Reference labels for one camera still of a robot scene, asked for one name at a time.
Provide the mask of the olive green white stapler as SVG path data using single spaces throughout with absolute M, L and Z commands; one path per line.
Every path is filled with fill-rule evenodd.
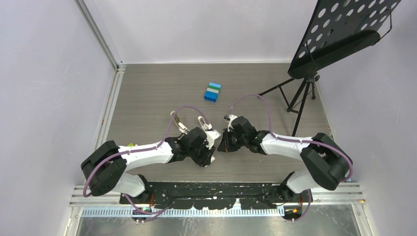
M 176 124 L 178 130 L 183 134 L 188 134 L 190 130 L 182 123 L 179 116 L 175 114 L 175 111 L 171 111 L 170 115 L 174 118 L 174 123 Z

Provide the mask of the small white stapler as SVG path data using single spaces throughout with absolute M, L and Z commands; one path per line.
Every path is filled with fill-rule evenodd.
M 198 122 L 204 131 L 212 130 L 212 125 L 207 123 L 206 119 L 203 116 L 198 116 Z

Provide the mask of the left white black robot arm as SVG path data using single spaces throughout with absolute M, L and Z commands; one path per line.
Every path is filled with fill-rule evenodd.
M 200 167 L 208 166 L 214 160 L 214 143 L 219 138 L 217 130 L 204 131 L 197 127 L 181 137 L 168 137 L 160 143 L 137 147 L 106 141 L 81 164 L 86 178 L 83 195 L 98 197 L 114 191 L 144 204 L 150 199 L 150 186 L 143 175 L 131 175 L 128 171 L 188 157 Z

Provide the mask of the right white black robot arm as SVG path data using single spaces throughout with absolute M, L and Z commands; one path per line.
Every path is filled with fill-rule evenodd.
M 282 155 L 304 163 L 306 169 L 291 172 L 278 186 L 282 199 L 293 202 L 305 190 L 322 187 L 335 190 L 347 179 L 353 167 L 352 160 L 326 134 L 297 138 L 278 135 L 267 130 L 258 131 L 243 116 L 226 115 L 228 127 L 223 130 L 220 152 L 235 152 L 246 147 L 252 153 Z

